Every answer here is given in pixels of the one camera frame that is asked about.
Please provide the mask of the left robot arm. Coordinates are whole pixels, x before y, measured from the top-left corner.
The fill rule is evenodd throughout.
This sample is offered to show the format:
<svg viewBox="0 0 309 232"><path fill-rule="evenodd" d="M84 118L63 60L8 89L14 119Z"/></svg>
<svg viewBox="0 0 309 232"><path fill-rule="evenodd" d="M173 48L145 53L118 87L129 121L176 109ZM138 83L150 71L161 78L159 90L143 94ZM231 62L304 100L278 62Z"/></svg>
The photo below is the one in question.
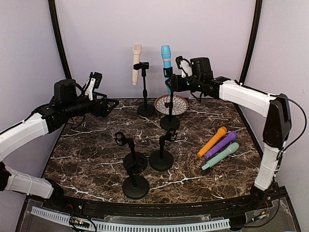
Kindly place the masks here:
<svg viewBox="0 0 309 232"><path fill-rule="evenodd" d="M68 207L68 199L60 194L62 188L55 182L16 171L3 161L27 143L58 130L73 117L86 114L107 117L119 101L95 92L100 82L101 78L96 74L89 77L84 87L73 79L56 82L54 96L48 104L37 107L26 119L0 133L2 191L10 190L49 199L49 203L58 211Z"/></svg>

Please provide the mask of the blue microphone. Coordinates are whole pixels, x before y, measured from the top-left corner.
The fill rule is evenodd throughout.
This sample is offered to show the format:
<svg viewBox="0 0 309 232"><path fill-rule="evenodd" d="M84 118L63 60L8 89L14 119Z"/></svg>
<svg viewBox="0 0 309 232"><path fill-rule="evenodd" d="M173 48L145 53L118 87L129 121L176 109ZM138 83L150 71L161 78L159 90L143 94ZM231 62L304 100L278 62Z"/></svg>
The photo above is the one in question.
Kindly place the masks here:
<svg viewBox="0 0 309 232"><path fill-rule="evenodd" d="M163 65L164 65L164 77L167 80L167 69L171 67L171 50L169 45L163 45L161 46L161 57L163 59Z"/></svg>

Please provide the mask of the black stand of orange microphone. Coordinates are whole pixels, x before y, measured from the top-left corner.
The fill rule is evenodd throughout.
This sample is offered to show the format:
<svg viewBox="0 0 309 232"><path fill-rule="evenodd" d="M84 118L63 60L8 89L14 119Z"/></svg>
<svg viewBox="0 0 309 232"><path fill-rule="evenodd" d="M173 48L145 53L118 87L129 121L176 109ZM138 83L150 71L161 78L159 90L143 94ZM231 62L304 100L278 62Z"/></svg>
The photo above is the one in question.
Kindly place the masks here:
<svg viewBox="0 0 309 232"><path fill-rule="evenodd" d="M147 157L143 153L135 151L135 143L132 138L127 138L121 131L115 133L114 136L119 146L128 145L130 148L130 153L125 155L123 159L124 168L133 174L142 173L148 165Z"/></svg>

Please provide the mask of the black stand of purple microphone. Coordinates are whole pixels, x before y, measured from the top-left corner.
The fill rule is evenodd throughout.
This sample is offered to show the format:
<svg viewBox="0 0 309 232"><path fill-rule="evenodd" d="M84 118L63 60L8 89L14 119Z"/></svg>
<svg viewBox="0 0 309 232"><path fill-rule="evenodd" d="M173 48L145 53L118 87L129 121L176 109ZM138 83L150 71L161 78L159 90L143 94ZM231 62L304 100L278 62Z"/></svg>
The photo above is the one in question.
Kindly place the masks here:
<svg viewBox="0 0 309 232"><path fill-rule="evenodd" d="M133 167L127 169L128 178L123 181L122 190L125 196L132 200L144 198L150 189L149 182L141 175L133 173Z"/></svg>

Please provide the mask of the orange microphone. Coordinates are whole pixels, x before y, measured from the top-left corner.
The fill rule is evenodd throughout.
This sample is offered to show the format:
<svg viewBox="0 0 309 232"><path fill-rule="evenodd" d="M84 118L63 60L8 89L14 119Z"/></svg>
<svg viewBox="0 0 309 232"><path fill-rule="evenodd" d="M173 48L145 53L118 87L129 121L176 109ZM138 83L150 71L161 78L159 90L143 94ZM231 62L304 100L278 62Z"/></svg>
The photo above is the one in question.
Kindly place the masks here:
<svg viewBox="0 0 309 232"><path fill-rule="evenodd" d="M204 156L222 137L227 133L226 127L220 127L216 134L200 149L197 156L201 158Z"/></svg>

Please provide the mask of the purple microphone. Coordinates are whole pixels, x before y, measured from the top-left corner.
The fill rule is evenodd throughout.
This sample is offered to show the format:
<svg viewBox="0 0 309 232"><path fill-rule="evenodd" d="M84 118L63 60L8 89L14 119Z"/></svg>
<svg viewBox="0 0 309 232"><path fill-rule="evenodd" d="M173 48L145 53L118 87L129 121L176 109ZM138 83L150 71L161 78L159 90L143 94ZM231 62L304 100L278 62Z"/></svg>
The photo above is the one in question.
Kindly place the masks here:
<svg viewBox="0 0 309 232"><path fill-rule="evenodd" d="M205 159L209 159L213 157L216 153L218 153L222 148L228 145L230 142L236 140L238 134L235 131L230 132L223 140L221 140L218 144L216 144L213 148L211 148L205 155Z"/></svg>

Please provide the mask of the mint green microphone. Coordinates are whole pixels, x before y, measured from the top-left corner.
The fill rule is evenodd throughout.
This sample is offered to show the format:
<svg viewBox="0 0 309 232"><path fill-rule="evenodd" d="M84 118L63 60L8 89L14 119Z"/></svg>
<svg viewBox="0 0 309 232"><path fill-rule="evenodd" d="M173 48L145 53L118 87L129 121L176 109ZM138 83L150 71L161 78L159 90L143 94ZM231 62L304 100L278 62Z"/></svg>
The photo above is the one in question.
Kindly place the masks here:
<svg viewBox="0 0 309 232"><path fill-rule="evenodd" d="M219 163L221 160L223 160L227 156L236 152L238 148L239 148L239 144L237 142L231 143L225 150L223 150L218 155L214 156L209 161L207 161L206 164L201 167L201 169L206 170L210 167L213 167L215 164Z"/></svg>

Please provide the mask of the black stand of mint microphone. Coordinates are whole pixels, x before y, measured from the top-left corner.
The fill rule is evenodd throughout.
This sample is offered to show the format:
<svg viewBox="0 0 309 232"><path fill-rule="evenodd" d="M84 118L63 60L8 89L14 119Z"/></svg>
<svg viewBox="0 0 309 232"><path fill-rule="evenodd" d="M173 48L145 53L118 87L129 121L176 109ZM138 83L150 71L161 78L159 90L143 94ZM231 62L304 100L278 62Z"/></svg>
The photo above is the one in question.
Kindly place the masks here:
<svg viewBox="0 0 309 232"><path fill-rule="evenodd" d="M169 170L173 163L173 155L164 149L165 141L174 142L177 137L175 129L169 129L167 133L159 138L159 150L154 151L149 157L150 166L157 171Z"/></svg>

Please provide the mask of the black stand of blue microphone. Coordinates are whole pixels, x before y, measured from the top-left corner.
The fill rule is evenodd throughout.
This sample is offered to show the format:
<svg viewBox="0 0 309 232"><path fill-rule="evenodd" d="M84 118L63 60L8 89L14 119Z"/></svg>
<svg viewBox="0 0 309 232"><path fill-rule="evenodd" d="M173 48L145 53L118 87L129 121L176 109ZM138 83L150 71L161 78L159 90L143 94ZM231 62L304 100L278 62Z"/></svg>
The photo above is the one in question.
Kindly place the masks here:
<svg viewBox="0 0 309 232"><path fill-rule="evenodd" d="M173 74L173 68L170 67L167 69L167 76ZM173 92L170 93L170 102L166 104L166 107L169 107L169 114L167 116L164 116L160 119L160 127L164 130L170 130L175 129L177 130L180 126L180 121L178 118L172 115L172 108L173 108Z"/></svg>

